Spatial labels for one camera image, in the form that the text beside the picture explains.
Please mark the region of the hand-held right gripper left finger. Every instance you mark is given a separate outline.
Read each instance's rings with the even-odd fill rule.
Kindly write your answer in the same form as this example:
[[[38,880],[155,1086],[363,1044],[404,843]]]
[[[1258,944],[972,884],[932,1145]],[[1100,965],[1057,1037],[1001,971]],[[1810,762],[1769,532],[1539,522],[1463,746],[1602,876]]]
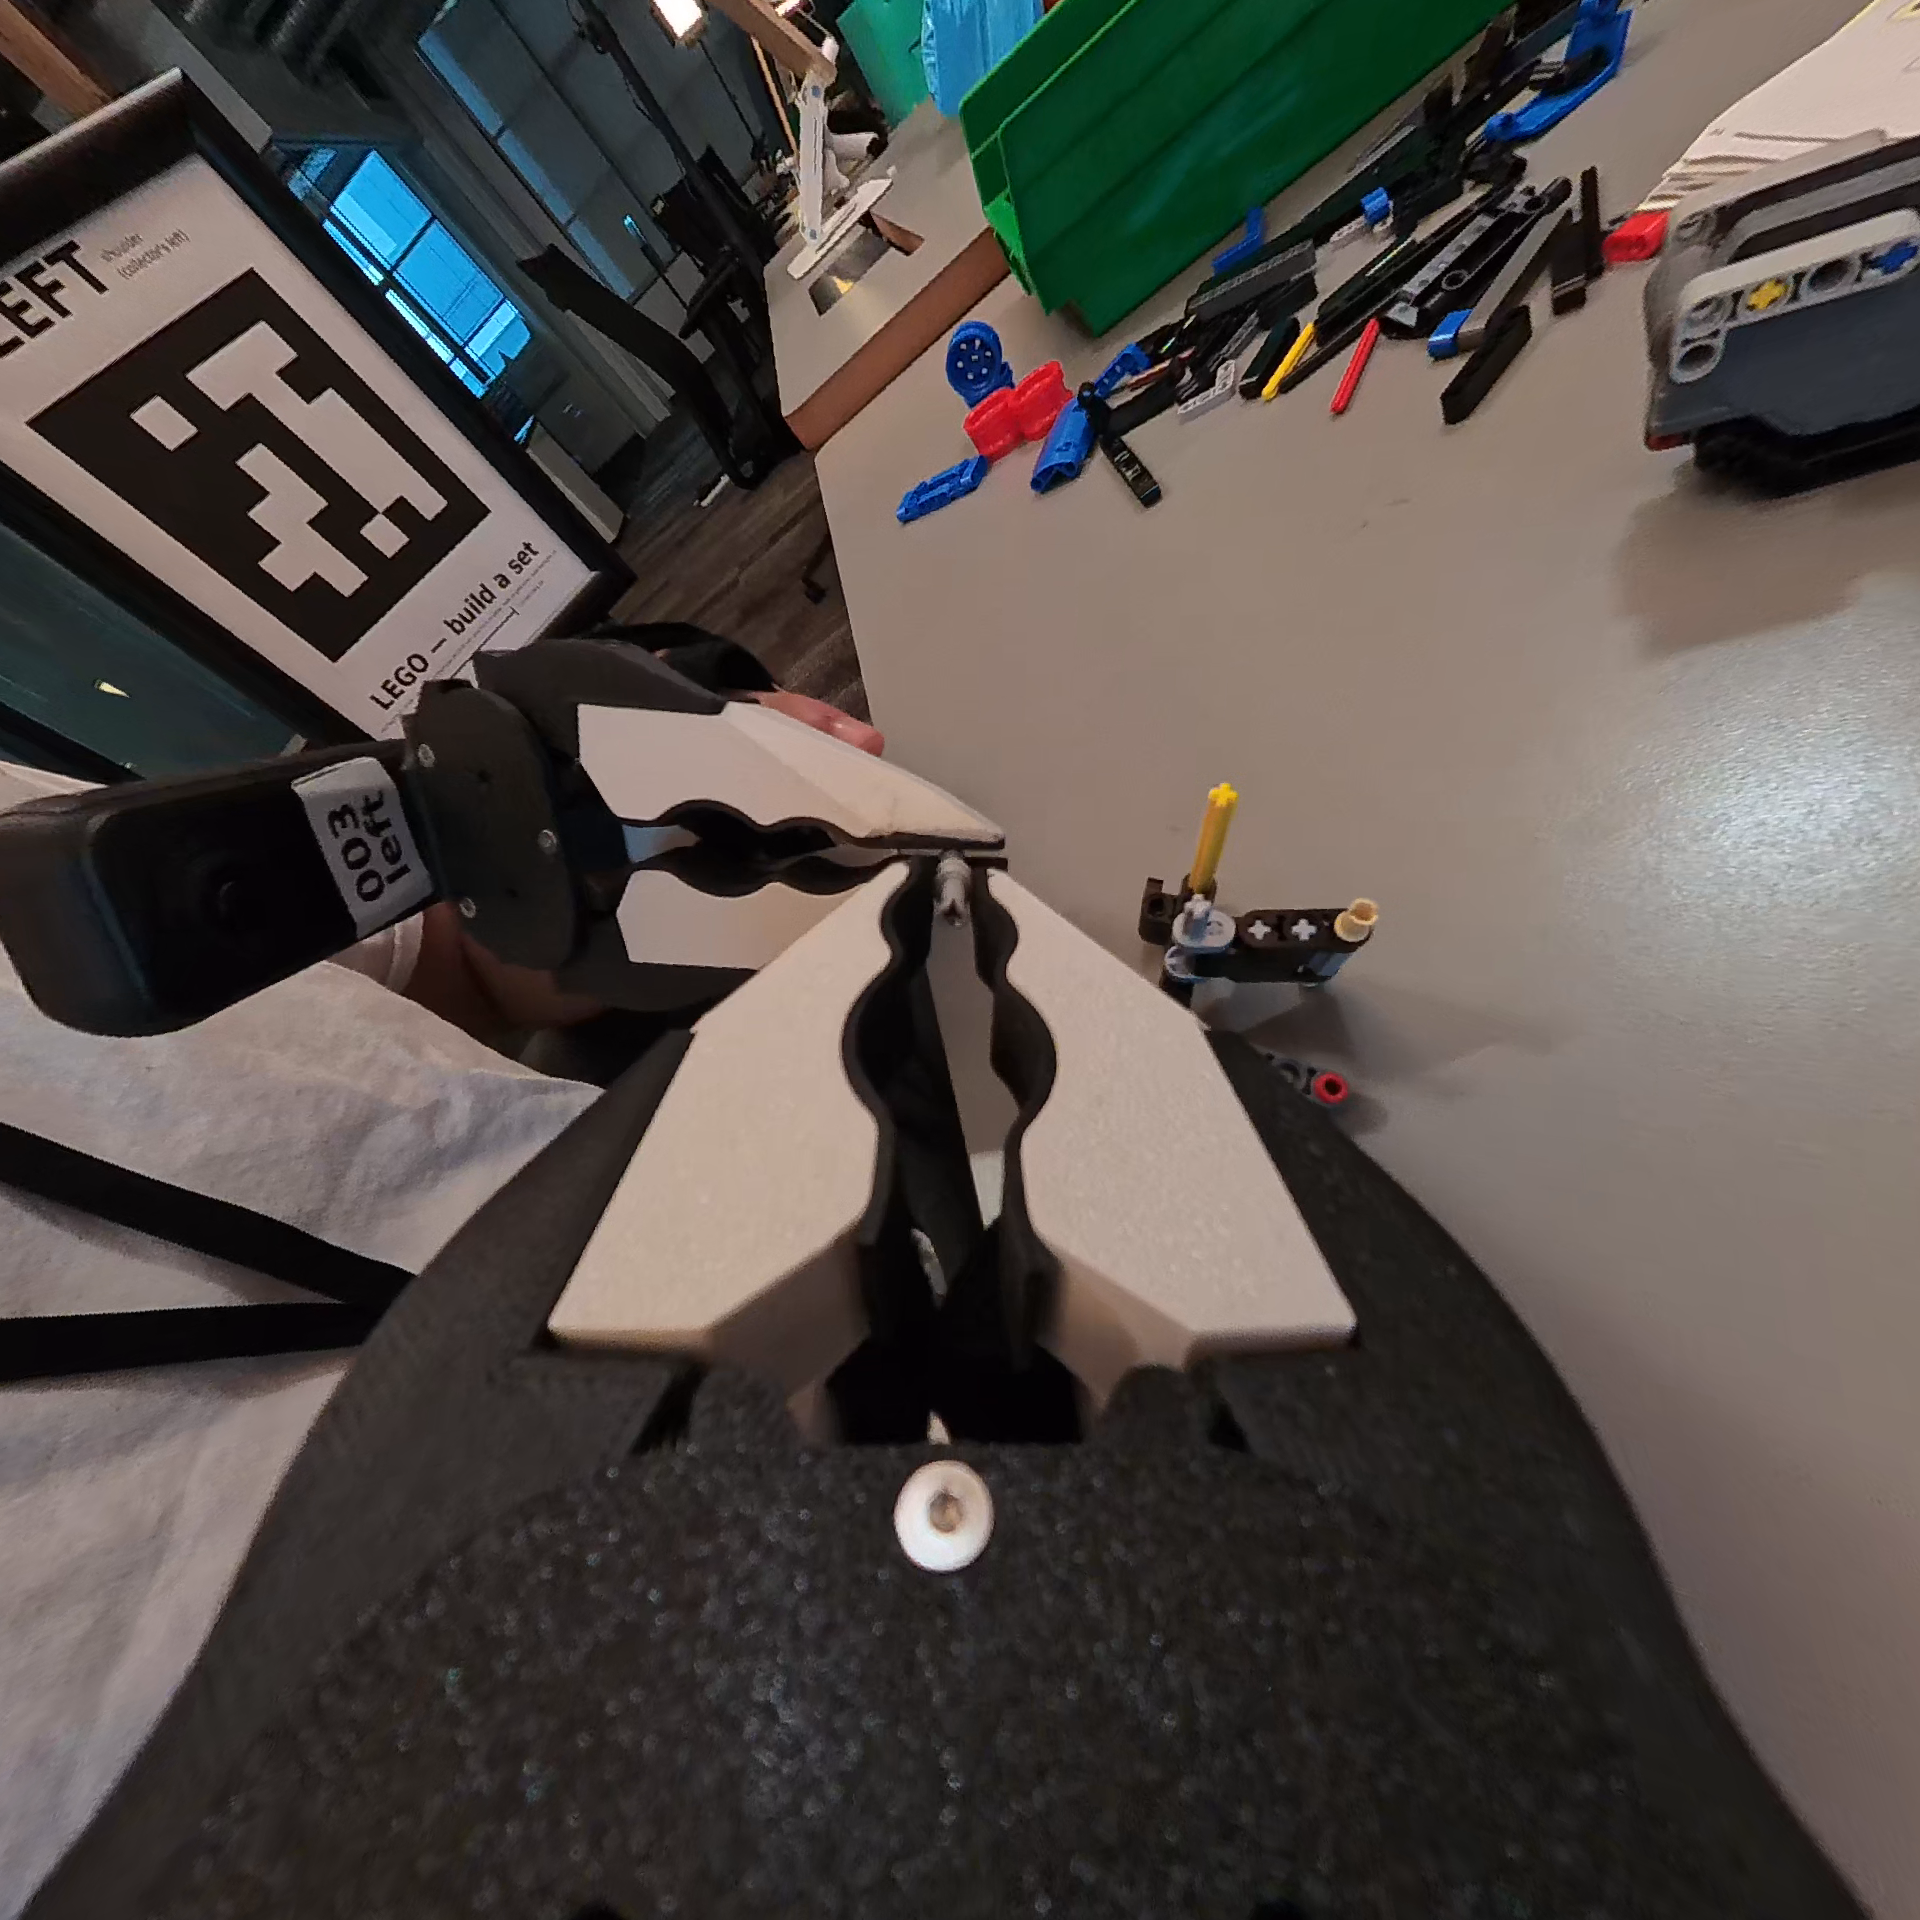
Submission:
[[[968,867],[884,867],[694,1024],[549,1315],[753,1375],[820,1438],[933,1437],[986,1233],[927,981]]]

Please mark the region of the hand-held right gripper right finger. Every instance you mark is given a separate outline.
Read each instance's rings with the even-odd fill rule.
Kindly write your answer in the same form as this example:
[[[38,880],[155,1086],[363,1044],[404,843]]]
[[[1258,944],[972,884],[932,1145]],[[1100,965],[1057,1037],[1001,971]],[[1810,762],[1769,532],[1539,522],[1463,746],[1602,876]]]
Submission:
[[[1103,1410],[1139,1370],[1334,1349],[1358,1315],[1207,1030],[1003,869],[972,880],[1017,1344]]]

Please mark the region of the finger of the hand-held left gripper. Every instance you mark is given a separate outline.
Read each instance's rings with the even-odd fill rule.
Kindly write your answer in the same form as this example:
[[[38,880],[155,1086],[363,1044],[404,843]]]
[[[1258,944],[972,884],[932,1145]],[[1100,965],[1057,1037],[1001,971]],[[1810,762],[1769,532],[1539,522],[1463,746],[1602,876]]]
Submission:
[[[610,952],[631,969],[758,972],[872,889],[892,895],[915,859],[829,865],[802,884],[790,869],[743,894],[721,894],[664,865],[636,867],[612,911]]]
[[[578,738],[636,869],[868,872],[1006,851],[1003,829],[941,787],[772,708],[584,706]]]

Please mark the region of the small black lego assembly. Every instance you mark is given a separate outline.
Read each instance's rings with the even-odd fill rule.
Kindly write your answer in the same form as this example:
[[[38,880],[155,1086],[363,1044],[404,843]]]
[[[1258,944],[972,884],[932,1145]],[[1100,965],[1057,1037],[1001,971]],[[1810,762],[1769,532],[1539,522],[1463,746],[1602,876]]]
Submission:
[[[1207,985],[1322,988],[1380,929],[1380,904],[1367,897],[1340,907],[1225,906],[1218,869],[1236,810],[1238,788],[1214,784],[1187,874],[1141,884],[1139,943],[1159,954],[1158,987],[1187,1007]]]

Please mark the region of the small red black lego piece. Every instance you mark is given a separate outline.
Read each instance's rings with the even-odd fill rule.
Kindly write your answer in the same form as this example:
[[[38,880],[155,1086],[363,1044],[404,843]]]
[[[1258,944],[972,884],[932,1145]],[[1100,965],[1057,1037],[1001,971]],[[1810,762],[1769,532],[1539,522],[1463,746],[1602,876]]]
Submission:
[[[1373,1125],[1380,1117],[1372,1102],[1342,1070],[1328,1070],[1301,1057],[1258,1046],[1260,1062],[1301,1099],[1316,1111],[1347,1124],[1354,1129]]]

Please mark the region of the pile of long lego pieces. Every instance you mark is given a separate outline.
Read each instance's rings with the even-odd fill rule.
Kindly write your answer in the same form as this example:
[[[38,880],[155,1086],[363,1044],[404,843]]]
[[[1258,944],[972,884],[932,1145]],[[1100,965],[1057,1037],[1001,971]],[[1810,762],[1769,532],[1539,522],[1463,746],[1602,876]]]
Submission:
[[[1544,225],[1570,225],[1570,302],[1603,268],[1595,171],[1529,182],[1526,150],[1620,71],[1629,5],[1504,5],[1446,65],[1381,110],[1313,170],[1244,214],[1180,310],[1089,377],[1060,360],[1017,372],[993,323],[962,320],[945,345],[968,454],[908,489],[901,527],[974,495],[993,468],[1034,454],[1029,489],[1060,492],[1105,460],[1139,507],[1162,498],[1133,436],[1230,400],[1269,402],[1340,353],[1330,402],[1346,411],[1380,339],[1446,342],[1460,312]]]

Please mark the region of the grey lego vehicle model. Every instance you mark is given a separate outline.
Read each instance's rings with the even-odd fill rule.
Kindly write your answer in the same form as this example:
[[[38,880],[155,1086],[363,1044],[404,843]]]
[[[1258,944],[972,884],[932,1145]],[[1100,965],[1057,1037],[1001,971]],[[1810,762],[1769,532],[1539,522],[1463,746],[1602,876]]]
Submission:
[[[1917,140],[1861,131],[1677,202],[1644,290],[1644,442],[1751,492],[1917,454]]]

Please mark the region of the stack of lego instruction booklets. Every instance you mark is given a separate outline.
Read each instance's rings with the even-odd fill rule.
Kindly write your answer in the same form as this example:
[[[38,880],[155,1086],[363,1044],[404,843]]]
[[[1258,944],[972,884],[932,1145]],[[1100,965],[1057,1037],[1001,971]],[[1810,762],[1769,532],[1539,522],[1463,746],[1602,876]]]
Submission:
[[[1722,110],[1640,202],[1672,214],[1687,198],[1838,141],[1917,131],[1917,5],[1875,3],[1779,74]]]

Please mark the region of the person's left hand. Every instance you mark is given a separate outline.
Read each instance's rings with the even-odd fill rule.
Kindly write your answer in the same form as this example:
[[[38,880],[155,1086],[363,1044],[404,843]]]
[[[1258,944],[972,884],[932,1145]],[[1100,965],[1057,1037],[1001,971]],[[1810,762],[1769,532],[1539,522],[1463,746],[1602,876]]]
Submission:
[[[886,753],[884,734],[875,726],[872,726],[868,721],[851,717],[841,708],[832,708],[822,700],[788,690],[763,690],[750,693],[749,697],[760,708],[780,712],[782,717],[817,732],[824,732],[870,756],[882,756]]]

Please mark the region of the wood-edged table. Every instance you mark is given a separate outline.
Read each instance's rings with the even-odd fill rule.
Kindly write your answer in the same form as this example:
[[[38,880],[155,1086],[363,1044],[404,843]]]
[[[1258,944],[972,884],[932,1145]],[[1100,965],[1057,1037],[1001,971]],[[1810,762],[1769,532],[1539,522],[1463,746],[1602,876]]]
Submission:
[[[835,300],[817,309],[793,279],[793,237],[765,268],[780,415],[817,454],[926,350],[941,344],[1011,268],[977,194],[962,126],[924,104],[889,138],[882,165],[893,186],[878,202],[884,228],[914,235]]]

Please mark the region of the black office chair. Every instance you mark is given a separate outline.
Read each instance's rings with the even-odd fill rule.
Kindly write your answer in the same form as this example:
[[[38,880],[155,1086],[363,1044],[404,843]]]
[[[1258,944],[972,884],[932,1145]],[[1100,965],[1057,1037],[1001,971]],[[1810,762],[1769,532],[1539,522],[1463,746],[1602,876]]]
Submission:
[[[520,268],[549,304],[658,377],[731,489],[754,492],[800,452],[772,394],[766,230],[713,150],[654,202],[654,222],[697,276],[676,324],[561,249],[525,256]]]

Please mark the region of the window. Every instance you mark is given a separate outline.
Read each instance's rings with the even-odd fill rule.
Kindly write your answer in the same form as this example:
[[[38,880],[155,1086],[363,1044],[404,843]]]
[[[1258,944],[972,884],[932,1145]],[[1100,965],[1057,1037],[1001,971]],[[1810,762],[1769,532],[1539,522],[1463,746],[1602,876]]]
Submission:
[[[533,342],[517,300],[376,150],[311,150],[298,179],[334,247],[476,398]]]

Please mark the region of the white desk stand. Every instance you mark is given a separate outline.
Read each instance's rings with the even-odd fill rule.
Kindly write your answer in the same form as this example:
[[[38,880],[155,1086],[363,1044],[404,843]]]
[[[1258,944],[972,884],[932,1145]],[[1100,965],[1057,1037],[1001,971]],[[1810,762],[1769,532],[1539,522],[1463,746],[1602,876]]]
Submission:
[[[787,262],[787,276],[802,283],[886,194],[884,182],[859,182],[886,150],[892,128],[854,57],[830,35],[822,37],[817,65],[790,81],[788,104],[799,250]]]

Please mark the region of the green plastic bin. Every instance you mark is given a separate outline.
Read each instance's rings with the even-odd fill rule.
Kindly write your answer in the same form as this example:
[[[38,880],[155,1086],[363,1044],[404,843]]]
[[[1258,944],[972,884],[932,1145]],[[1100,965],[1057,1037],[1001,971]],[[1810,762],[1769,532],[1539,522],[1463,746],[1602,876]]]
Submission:
[[[1069,243],[1120,179],[1139,90],[1139,6],[1069,3],[995,60],[962,105],[980,208],[1021,289],[1069,304]]]
[[[1125,5],[1139,6],[1141,83],[1120,179],[1071,237],[1058,309],[1091,333],[1125,318],[1504,12],[1498,3]]]

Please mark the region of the blue plastic bag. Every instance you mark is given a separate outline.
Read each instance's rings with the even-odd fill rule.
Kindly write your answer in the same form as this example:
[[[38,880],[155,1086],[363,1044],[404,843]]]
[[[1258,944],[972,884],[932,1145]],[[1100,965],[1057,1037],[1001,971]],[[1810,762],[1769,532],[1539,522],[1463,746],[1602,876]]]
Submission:
[[[920,55],[927,93],[945,118],[1044,14],[1042,3],[924,3]]]

